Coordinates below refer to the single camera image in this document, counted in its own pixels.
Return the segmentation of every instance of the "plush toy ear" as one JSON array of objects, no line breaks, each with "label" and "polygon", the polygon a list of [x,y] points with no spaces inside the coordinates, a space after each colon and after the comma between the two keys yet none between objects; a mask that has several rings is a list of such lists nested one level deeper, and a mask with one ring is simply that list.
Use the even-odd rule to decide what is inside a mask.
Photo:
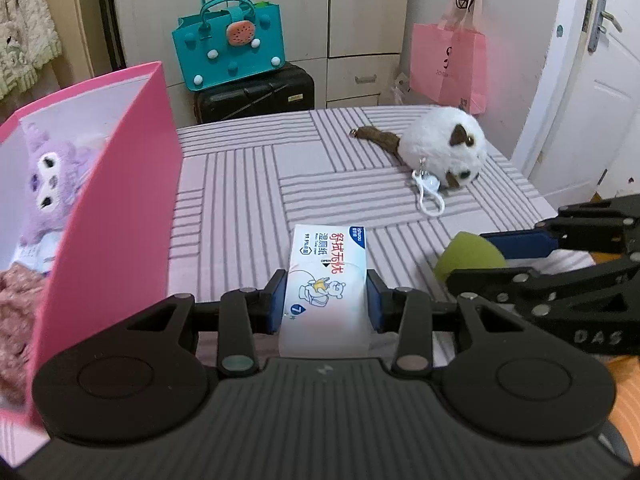
[{"label": "plush toy ear", "polygon": [[449,139],[449,146],[457,146],[466,142],[466,130],[462,124],[456,124],[456,127],[453,128],[451,133],[451,137]]},{"label": "plush toy ear", "polygon": [[49,140],[49,134],[41,132],[33,123],[24,126],[24,136],[31,153],[35,153],[40,146]]}]

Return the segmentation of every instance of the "green ball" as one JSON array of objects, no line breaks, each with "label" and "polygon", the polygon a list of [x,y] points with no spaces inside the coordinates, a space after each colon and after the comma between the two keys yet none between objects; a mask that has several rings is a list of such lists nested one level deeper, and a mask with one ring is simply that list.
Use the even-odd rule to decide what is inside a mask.
[{"label": "green ball", "polygon": [[440,256],[433,273],[444,283],[456,269],[496,269],[506,266],[507,260],[490,241],[460,231]]}]

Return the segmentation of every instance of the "wardrobe drawer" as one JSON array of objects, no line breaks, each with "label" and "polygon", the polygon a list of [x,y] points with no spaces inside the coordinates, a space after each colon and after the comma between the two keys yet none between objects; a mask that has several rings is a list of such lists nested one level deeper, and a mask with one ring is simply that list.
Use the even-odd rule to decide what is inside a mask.
[{"label": "wardrobe drawer", "polygon": [[350,97],[348,99],[338,99],[337,101],[327,101],[327,108],[351,108],[355,106],[377,106],[378,94],[364,97]]},{"label": "wardrobe drawer", "polygon": [[399,54],[338,57],[327,63],[326,98],[328,101],[379,94],[394,79]]}]

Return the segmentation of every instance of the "white keychain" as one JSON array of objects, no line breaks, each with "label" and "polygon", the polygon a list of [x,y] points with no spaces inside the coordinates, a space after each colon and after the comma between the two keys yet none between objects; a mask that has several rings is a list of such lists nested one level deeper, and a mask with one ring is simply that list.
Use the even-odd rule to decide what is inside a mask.
[{"label": "white keychain", "polygon": [[[418,190],[420,191],[420,197],[418,202],[420,204],[420,209],[422,212],[430,216],[431,218],[437,218],[444,213],[444,199],[438,190],[440,189],[440,181],[438,178],[431,174],[427,173],[424,170],[425,159],[420,159],[420,171],[414,170],[411,174],[412,179],[414,180],[416,186],[418,186]],[[427,194],[429,197],[433,199],[433,201],[438,205],[438,210],[433,213],[428,211],[428,209],[424,206],[424,194]]]}]

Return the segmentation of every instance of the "das logo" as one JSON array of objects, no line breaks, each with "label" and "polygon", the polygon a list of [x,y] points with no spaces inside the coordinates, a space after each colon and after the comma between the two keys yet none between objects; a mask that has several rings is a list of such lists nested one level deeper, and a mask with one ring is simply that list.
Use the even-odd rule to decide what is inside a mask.
[{"label": "das logo", "polygon": [[616,330],[611,334],[605,334],[602,330],[598,330],[596,333],[591,333],[587,330],[576,330],[574,334],[574,343],[586,343],[592,344],[607,344],[615,346],[622,341],[622,330]]}]

